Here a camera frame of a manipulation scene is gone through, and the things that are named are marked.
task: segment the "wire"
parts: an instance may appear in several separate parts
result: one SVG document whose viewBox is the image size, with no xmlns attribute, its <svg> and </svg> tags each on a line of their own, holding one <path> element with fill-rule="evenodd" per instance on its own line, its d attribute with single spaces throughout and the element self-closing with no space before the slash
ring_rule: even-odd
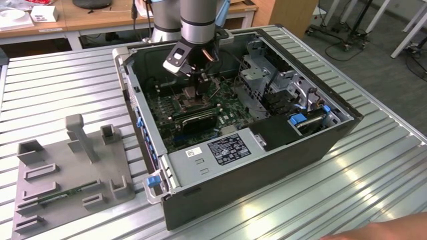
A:
<svg viewBox="0 0 427 240">
<path fill-rule="evenodd" d="M 201 52 L 203 52 L 207 60 L 208 60 L 209 62 L 213 62 L 215 59 L 213 59 L 213 57 L 211 56 L 211 54 L 208 53 L 208 51 L 207 51 L 204 48 L 201 49 Z"/>
<path fill-rule="evenodd" d="M 341 9 L 341 12 L 340 12 L 340 14 L 339 14 L 337 19 L 341 19 L 341 16 L 343 16 L 343 14 L 344 14 L 344 12 L 345 12 L 345 10 L 347 10 L 347 7 L 348 7 L 348 4 L 349 4 L 351 1 L 352 1 L 352 0 L 348 0 L 348 2 L 345 3 L 344 8 Z"/>
<path fill-rule="evenodd" d="M 99 43 L 99 42 L 96 42 L 96 41 L 93 41 L 93 40 L 91 40 L 91 39 L 88 39 L 88 38 L 85 38 L 85 40 L 88 40 L 89 42 L 92 42 L 93 44 L 96 44 L 96 45 L 100 46 L 100 47 L 104 47 L 104 46 L 105 46 L 104 44 L 101 44 L 101 43 Z"/>
<path fill-rule="evenodd" d="M 131 18 L 133 20 L 133 32 L 135 32 L 135 36 L 137 41 L 143 41 L 141 35 L 139 34 L 139 32 L 136 31 L 136 18 L 139 17 L 139 11 L 136 8 L 136 4 L 135 4 L 135 0 L 132 0 L 132 8 L 131 8 Z"/>
<path fill-rule="evenodd" d="M 340 37 L 336 36 L 336 35 L 332 35 L 332 34 L 328 33 L 327 31 L 321 31 L 321 30 L 319 30 L 319 29 L 316 29 L 316 31 L 320 32 L 323 35 L 327 35 L 327 36 L 329 36 L 329 37 L 333 37 L 333 38 L 339 39 L 341 42 L 345 42 L 343 38 L 340 38 Z"/>
<path fill-rule="evenodd" d="M 227 54 L 240 63 L 240 65 L 243 65 L 241 60 L 240 60 L 240 59 L 236 57 L 236 55 L 233 55 L 228 50 L 221 49 L 220 51 L 224 52 L 224 53 L 227 53 Z"/>
<path fill-rule="evenodd" d="M 421 67 L 421 69 L 425 71 L 425 68 L 421 66 L 421 64 L 419 63 L 419 61 L 416 61 L 416 59 L 409 55 L 409 53 L 407 54 L 405 61 L 404 61 L 407 70 L 409 70 L 409 72 L 411 72 L 420 80 L 423 80 L 424 82 L 427 82 L 427 80 L 411 69 L 408 59 L 412 59 L 412 60 L 416 62 L 416 64 Z"/>
<path fill-rule="evenodd" d="M 320 18 L 321 18 L 320 27 L 321 27 L 321 28 L 325 28 L 327 25 L 325 25 L 325 20 L 324 20 L 323 15 L 321 15 L 320 0 L 319 0 L 319 2 L 317 2 L 317 8 L 319 8 L 319 15 L 320 15 Z"/>
<path fill-rule="evenodd" d="M 219 92 L 219 90 L 220 90 L 220 88 L 219 88 L 219 89 L 216 89 L 216 91 L 213 92 L 212 96 L 208 98 L 208 100 L 207 100 L 207 101 L 209 101 L 209 100 L 213 98 L 213 96 L 215 96 L 215 94 Z"/>
<path fill-rule="evenodd" d="M 253 111 L 261 112 L 261 113 L 268 113 L 267 110 L 256 110 L 255 108 L 251 108 L 251 107 L 248 107 L 248 106 L 247 106 L 247 108 L 251 109 L 251 110 L 253 110 Z"/>
<path fill-rule="evenodd" d="M 324 49 L 324 54 L 325 54 L 331 59 L 333 59 L 335 61 L 347 62 L 347 61 L 349 61 L 351 59 L 353 59 L 353 57 L 357 56 L 357 55 L 363 52 L 363 49 L 360 49 L 360 51 L 359 51 L 355 55 L 352 55 L 349 58 L 347 58 L 347 59 L 337 59 L 337 58 L 335 58 L 335 57 L 332 57 L 332 56 L 329 55 L 328 50 L 329 50 L 331 47 L 339 45 L 340 43 L 341 43 L 341 42 L 337 42 L 337 43 L 333 43 L 331 46 L 328 46 L 328 47 Z"/>
<path fill-rule="evenodd" d="M 89 39 L 97 39 L 100 37 L 101 34 L 97 34 L 97 36 L 85 36 Z"/>
<path fill-rule="evenodd" d="M 148 36 L 149 36 L 149 39 L 152 39 L 152 21 L 151 21 L 151 17 L 149 17 L 149 12 L 148 12 L 148 3 L 147 3 L 148 0 L 144 0 L 145 2 L 145 11 L 147 11 L 147 20 L 148 20 Z"/>
</svg>

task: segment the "black cable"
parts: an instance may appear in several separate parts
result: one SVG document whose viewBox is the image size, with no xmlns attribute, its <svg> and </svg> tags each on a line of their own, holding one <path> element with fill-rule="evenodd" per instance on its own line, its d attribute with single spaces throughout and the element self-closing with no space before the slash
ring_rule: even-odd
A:
<svg viewBox="0 0 427 240">
<path fill-rule="evenodd" d="M 333 37 L 333 38 L 339 39 L 341 42 L 344 42 L 344 39 L 343 39 L 343 38 L 340 38 L 339 36 L 332 35 L 332 34 L 328 33 L 327 31 L 321 31 L 321 30 L 319 30 L 319 29 L 316 29 L 316 31 L 320 32 L 323 35 L 327 35 L 327 36 L 329 36 L 329 37 Z"/>
<path fill-rule="evenodd" d="M 136 31 L 136 18 L 137 17 L 139 17 L 139 11 L 137 11 L 137 8 L 136 8 L 135 0 L 132 0 L 131 18 L 133 20 L 133 32 L 135 32 L 135 35 L 136 35 L 136 39 L 139 41 L 143 41 L 141 35 Z"/>
<path fill-rule="evenodd" d="M 193 75 L 193 74 L 200 75 L 200 74 L 204 74 L 205 72 L 208 72 L 208 71 L 212 69 L 212 67 L 213 67 L 213 63 L 217 63 L 217 62 L 209 61 L 209 62 L 205 64 L 208 67 L 207 67 L 205 69 L 203 69 L 201 71 L 193 71 L 193 72 L 191 73 L 191 75 Z"/>
<path fill-rule="evenodd" d="M 97 39 L 100 37 L 101 34 L 97 34 L 97 36 L 85 36 L 89 39 Z"/>
<path fill-rule="evenodd" d="M 345 12 L 345 10 L 347 10 L 347 6 L 348 6 L 348 4 L 349 4 L 351 1 L 352 1 L 352 0 L 348 0 L 348 2 L 345 3 L 344 8 L 341 9 L 341 12 L 340 12 L 340 14 L 339 14 L 337 19 L 341 19 L 341 16 L 343 16 L 343 14 L 344 14 L 344 12 Z"/>
<path fill-rule="evenodd" d="M 151 21 L 151 17 L 149 17 L 149 12 L 148 12 L 148 0 L 144 0 L 145 2 L 145 11 L 147 11 L 147 20 L 148 20 L 148 36 L 149 39 L 152 39 L 152 21 Z"/>
<path fill-rule="evenodd" d="M 221 49 L 220 51 L 224 52 L 224 53 L 227 53 L 227 54 L 240 63 L 240 65 L 243 65 L 241 60 L 240 60 L 240 59 L 236 57 L 236 55 L 233 55 L 228 50 Z"/>
<path fill-rule="evenodd" d="M 317 8 L 319 8 L 319 15 L 320 15 L 320 19 L 321 19 L 320 27 L 321 27 L 321 28 L 325 28 L 327 25 L 325 25 L 325 20 L 324 20 L 323 15 L 321 15 L 320 0 L 319 0 L 319 2 L 317 2 Z"/>
<path fill-rule="evenodd" d="M 91 39 L 88 39 L 88 38 L 85 38 L 85 40 L 88 40 L 89 42 L 92 42 L 93 44 L 96 44 L 96 45 L 100 46 L 100 47 L 104 47 L 104 46 L 105 46 L 104 44 L 101 44 L 101 43 L 99 43 L 99 42 L 96 42 L 96 41 L 93 41 L 93 40 L 91 40 Z"/>
<path fill-rule="evenodd" d="M 333 59 L 335 61 L 347 62 L 347 61 L 349 61 L 351 59 L 353 59 L 353 57 L 357 56 L 357 55 L 363 52 L 363 49 L 360 49 L 360 51 L 359 51 L 355 55 L 352 55 L 349 58 L 347 58 L 347 59 L 337 59 L 337 58 L 335 58 L 335 57 L 332 57 L 332 56 L 329 55 L 328 50 L 329 50 L 331 47 L 339 45 L 340 43 L 341 43 L 341 42 L 337 42 L 337 43 L 332 44 L 331 46 L 328 46 L 328 47 L 324 49 L 324 54 L 325 54 L 331 59 Z"/>
<path fill-rule="evenodd" d="M 425 71 L 425 68 L 421 66 L 421 64 L 419 63 L 419 61 L 416 61 L 416 59 L 409 55 L 409 53 L 407 54 L 405 61 L 404 61 L 407 70 L 409 70 L 409 72 L 411 72 L 420 80 L 423 80 L 424 82 L 427 82 L 427 80 L 411 69 L 409 63 L 408 63 L 408 59 L 412 59 L 412 60 L 416 62 L 416 64 L 421 67 L 421 69 L 424 70 L 424 72 L 427 72 L 427 71 Z"/>
</svg>

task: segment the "barcode sticker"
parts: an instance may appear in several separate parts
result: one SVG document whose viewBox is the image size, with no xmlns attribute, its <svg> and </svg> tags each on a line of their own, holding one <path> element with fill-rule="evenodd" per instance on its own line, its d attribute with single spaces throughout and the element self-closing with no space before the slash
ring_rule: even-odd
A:
<svg viewBox="0 0 427 240">
<path fill-rule="evenodd" d="M 57 32 L 57 31 L 63 31 L 63 28 L 48 28 L 48 29 L 40 29 L 38 30 L 40 33 Z"/>
<path fill-rule="evenodd" d="M 200 147 L 196 147 L 196 148 L 189 149 L 189 150 L 185 151 L 185 154 L 187 154 L 188 158 L 192 157 L 192 156 L 196 156 L 200 153 L 201 153 Z"/>
</svg>

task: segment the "circuit board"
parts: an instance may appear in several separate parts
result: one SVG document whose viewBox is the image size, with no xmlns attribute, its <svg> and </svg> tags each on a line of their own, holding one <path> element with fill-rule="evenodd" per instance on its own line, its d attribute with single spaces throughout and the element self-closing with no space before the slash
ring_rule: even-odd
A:
<svg viewBox="0 0 427 240">
<path fill-rule="evenodd" d="M 148 106 L 169 153 L 220 137 L 221 128 L 235 126 L 239 130 L 255 121 L 233 92 L 233 81 L 232 78 L 212 82 L 199 104 L 183 104 L 185 103 L 183 90 L 175 90 L 169 96 L 153 94 L 148 96 Z M 180 126 L 192 116 L 217 118 L 213 120 L 215 127 L 192 134 L 183 134 Z"/>
</svg>

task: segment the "metal table surface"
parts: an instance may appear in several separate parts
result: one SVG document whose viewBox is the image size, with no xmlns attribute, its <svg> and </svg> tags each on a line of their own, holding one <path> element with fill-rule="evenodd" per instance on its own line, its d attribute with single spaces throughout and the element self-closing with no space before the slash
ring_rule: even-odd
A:
<svg viewBox="0 0 427 240">
<path fill-rule="evenodd" d="M 67 139 L 61 118 L 75 113 L 87 133 L 107 123 L 120 127 L 136 198 L 32 239 L 317 239 L 427 210 L 425 137 L 285 29 L 264 30 L 365 116 L 324 158 L 167 231 L 141 184 L 147 169 L 112 60 L 117 46 L 14 58 L 0 82 L 0 240 L 12 233 L 17 142 Z"/>
</svg>

